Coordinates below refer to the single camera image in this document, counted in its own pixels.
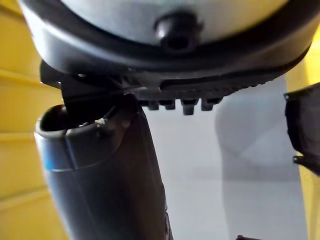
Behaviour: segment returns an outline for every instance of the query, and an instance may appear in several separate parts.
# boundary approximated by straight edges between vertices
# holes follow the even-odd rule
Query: black knob
[[[171,54],[190,53],[196,49],[200,30],[196,16],[187,12],[164,16],[155,24],[160,45]]]

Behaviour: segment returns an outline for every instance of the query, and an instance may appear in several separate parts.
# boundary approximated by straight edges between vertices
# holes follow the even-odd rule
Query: white wall
[[[174,240],[306,240],[283,78],[193,116],[145,109]]]

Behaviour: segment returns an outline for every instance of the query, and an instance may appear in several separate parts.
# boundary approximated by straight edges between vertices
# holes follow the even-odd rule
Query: black clamp
[[[284,95],[285,116],[292,146],[303,156],[293,162],[320,175],[320,83]]]

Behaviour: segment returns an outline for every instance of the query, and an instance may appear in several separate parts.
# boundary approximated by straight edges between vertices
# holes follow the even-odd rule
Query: black plastic housing
[[[71,74],[113,72],[135,76],[143,79],[143,86],[159,86],[162,80],[288,71],[310,46],[320,12],[319,0],[289,1],[246,32],[199,46],[187,54],[172,55],[160,47],[102,31],[60,1],[19,3],[35,46],[50,66]]]
[[[78,127],[55,106],[35,136],[70,239],[172,239],[152,137],[134,96],[124,96],[104,120]]]

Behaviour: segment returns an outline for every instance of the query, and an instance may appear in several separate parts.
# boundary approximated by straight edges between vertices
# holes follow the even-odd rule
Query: yellow wall
[[[320,82],[320,28],[304,60],[286,74],[288,91]],[[299,167],[309,240],[320,240],[320,177]]]
[[[15,0],[0,6],[0,240],[66,240],[33,138],[37,118],[61,103],[39,82],[38,56]]]

